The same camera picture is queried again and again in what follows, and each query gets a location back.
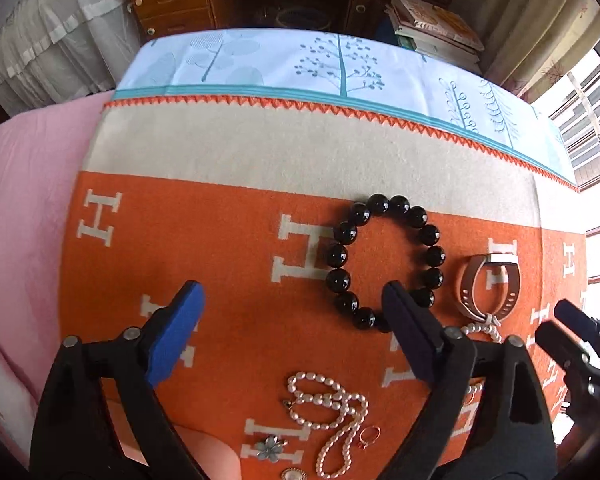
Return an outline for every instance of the metal screw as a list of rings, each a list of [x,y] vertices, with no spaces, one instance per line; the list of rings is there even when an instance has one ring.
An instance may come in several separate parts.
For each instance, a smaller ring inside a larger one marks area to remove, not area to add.
[[[140,337],[140,329],[137,326],[129,327],[123,332],[122,337],[127,341],[138,339]]]
[[[518,337],[517,335],[510,335],[507,337],[507,342],[513,346],[517,346],[518,348],[522,348],[525,345],[525,342],[522,341],[522,338]]]
[[[65,348],[71,348],[72,346],[76,346],[78,344],[78,338],[75,335],[69,335],[64,338],[62,341],[62,346]]]
[[[449,339],[462,339],[462,332],[456,326],[448,326],[445,328],[445,335]]]

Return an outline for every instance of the black bead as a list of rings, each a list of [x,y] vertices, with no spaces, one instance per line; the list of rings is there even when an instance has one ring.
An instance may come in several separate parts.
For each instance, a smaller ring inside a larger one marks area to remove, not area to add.
[[[383,215],[389,209],[389,199],[381,193],[376,193],[366,201],[366,207],[373,216]]]
[[[440,240],[440,229],[433,224],[427,224],[418,232],[418,238],[425,245],[435,245]]]
[[[431,308],[433,306],[433,302],[436,301],[436,297],[433,295],[433,290],[430,288],[418,288],[416,290],[411,290],[409,294],[413,298],[413,301],[415,301],[416,304],[422,308]]]
[[[442,271],[437,267],[431,267],[422,274],[422,282],[425,286],[433,289],[440,288],[443,278],[444,275],[442,274]]]
[[[349,221],[340,222],[333,228],[333,237],[343,245],[351,245],[358,236],[358,228]]]
[[[391,200],[389,200],[389,209],[398,216],[407,214],[409,207],[409,201],[405,196],[396,195],[392,196]]]
[[[427,223],[429,217],[427,216],[427,212],[424,211],[424,208],[420,207],[419,205],[415,205],[409,209],[406,219],[407,225],[416,229],[420,229],[421,227],[424,227],[424,224]]]
[[[344,292],[351,285],[351,275],[344,269],[333,269],[324,279],[331,292]]]
[[[347,248],[342,244],[331,244],[327,249],[326,261],[327,265],[337,269],[347,263]]]
[[[374,315],[376,316],[376,322],[374,323],[374,326],[383,334],[388,334],[391,332],[391,327],[389,326],[389,322],[384,317],[384,314],[382,312],[375,312]]]
[[[376,315],[368,306],[359,308],[353,315],[353,325],[358,330],[369,330],[375,322]]]
[[[371,218],[371,211],[366,208],[366,204],[363,202],[354,202],[349,211],[349,220],[353,225],[361,227],[366,225]]]
[[[338,309],[338,312],[344,316],[353,316],[360,306],[358,297],[350,290],[343,292],[342,294],[338,294],[334,298],[333,304]]]
[[[434,245],[427,249],[427,252],[424,254],[424,260],[430,267],[439,267],[446,260],[445,250],[440,246]]]

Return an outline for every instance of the orange zigzag stitching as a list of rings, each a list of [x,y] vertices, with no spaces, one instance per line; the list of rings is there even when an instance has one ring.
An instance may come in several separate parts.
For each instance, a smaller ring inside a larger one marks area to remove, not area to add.
[[[369,112],[364,110],[356,110],[355,108],[348,108],[337,105],[328,105],[321,103],[310,103],[305,101],[296,101],[292,99],[277,99],[273,97],[246,97],[246,96],[234,96],[234,95],[178,95],[178,96],[154,96],[154,97],[133,97],[129,99],[118,99],[115,101],[109,101],[104,105],[104,108],[122,107],[122,106],[135,106],[135,105],[155,105],[163,103],[238,103],[239,105],[250,105],[250,106],[261,106],[272,108],[286,108],[287,110],[295,108],[296,110],[309,110],[312,112],[329,113],[333,115],[344,115],[345,117],[355,117],[360,120],[367,120],[369,122],[377,121],[379,124],[389,124],[389,126],[398,126],[403,130],[411,130],[419,132],[421,134],[427,134],[429,137],[436,137],[438,139],[450,140],[461,146],[473,148],[480,152],[487,153],[488,155],[496,156],[501,160],[511,162],[516,166],[525,168],[526,170],[533,171],[534,173],[540,174],[551,180],[568,187],[575,192],[580,192],[577,186],[574,186],[571,182],[560,178],[559,176],[550,173],[542,168],[537,168],[533,164],[529,164],[524,160],[520,160],[515,156],[503,153],[489,146],[485,146],[475,140],[465,139],[462,136],[433,128],[432,126],[425,126],[424,124],[409,121],[407,119],[399,119],[384,114],[378,114],[376,112]]]

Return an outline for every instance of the pink blanket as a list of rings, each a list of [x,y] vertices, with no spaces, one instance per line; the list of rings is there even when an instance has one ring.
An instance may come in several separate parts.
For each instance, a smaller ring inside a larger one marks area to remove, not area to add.
[[[58,350],[58,272],[75,177],[112,92],[0,125],[0,352],[36,399]]]

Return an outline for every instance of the window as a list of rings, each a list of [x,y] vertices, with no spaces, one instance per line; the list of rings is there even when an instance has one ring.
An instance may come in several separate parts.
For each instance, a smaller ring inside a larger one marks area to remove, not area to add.
[[[584,94],[582,99],[579,90]],[[586,101],[591,104],[594,117],[587,114],[583,105]],[[576,174],[582,208],[587,211],[588,286],[584,312],[600,318],[600,41],[533,106],[551,117],[560,130]],[[588,344],[584,347],[590,362],[600,367],[593,348]],[[561,410],[554,422],[557,443],[572,425],[573,421]]]

